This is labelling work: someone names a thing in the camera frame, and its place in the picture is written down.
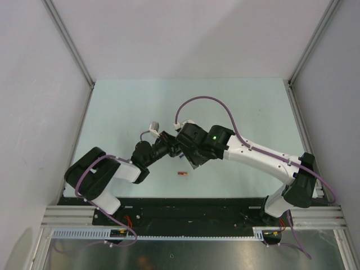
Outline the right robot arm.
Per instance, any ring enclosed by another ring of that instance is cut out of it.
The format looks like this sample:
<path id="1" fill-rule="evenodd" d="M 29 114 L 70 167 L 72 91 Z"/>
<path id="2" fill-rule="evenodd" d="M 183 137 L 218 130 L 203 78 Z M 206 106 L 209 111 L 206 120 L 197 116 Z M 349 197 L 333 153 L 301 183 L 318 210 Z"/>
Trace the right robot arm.
<path id="1" fill-rule="evenodd" d="M 280 155 L 278 159 L 279 152 L 261 149 L 259 145 L 247 147 L 233 130 L 220 125 L 212 126 L 208 132 L 189 120 L 174 127 L 179 147 L 194 169 L 209 160 L 236 161 L 261 170 L 283 183 L 275 193 L 265 198 L 263 209 L 259 212 L 260 221 L 266 226 L 274 225 L 292 207 L 311 206 L 316 182 L 311 174 L 313 155 Z"/>

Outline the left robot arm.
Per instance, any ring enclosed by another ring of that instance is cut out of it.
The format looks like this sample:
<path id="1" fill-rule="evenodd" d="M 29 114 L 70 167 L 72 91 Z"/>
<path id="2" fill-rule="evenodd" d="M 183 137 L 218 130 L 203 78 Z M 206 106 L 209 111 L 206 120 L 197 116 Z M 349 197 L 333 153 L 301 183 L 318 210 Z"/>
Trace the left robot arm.
<path id="1" fill-rule="evenodd" d="M 75 195 L 105 211 L 105 219 L 113 225 L 123 221 L 124 210 L 120 200 L 109 190 L 112 180 L 140 184 L 150 174 L 148 167 L 168 155 L 180 155 L 181 149 L 175 136 L 161 132 L 155 142 L 139 141 L 130 159 L 108 155 L 93 147 L 64 175 L 64 180 L 75 190 Z"/>

